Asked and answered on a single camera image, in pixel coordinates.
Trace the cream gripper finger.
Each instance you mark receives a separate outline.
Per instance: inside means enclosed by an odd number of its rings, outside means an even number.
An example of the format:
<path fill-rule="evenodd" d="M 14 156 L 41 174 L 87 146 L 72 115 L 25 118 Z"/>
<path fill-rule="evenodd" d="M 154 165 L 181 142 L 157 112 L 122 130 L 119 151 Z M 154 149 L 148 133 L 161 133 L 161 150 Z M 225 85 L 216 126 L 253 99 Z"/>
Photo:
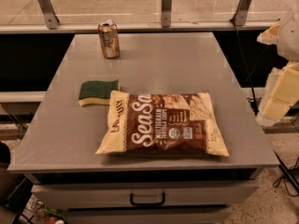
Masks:
<path fill-rule="evenodd" d="M 256 120 L 261 126 L 271 127 L 298 101 L 299 62 L 288 62 L 282 69 L 274 67 L 266 80 Z"/>
<path fill-rule="evenodd" d="M 278 20 L 267 30 L 260 33 L 257 37 L 257 41 L 265 45 L 276 45 L 276 43 L 278 42 L 278 29 L 280 24 L 281 20 Z"/>

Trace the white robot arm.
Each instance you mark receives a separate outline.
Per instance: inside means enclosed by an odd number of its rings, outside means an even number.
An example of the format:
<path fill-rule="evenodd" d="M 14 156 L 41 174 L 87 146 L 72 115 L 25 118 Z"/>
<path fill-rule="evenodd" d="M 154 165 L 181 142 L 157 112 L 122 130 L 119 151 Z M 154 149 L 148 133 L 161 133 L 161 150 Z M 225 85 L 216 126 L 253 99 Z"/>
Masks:
<path fill-rule="evenodd" d="M 263 98 L 258 107 L 257 122 L 271 127 L 279 122 L 299 101 L 299 7 L 297 4 L 282 20 L 260 33 L 257 41 L 276 45 L 287 64 L 274 67 L 266 80 Z"/>

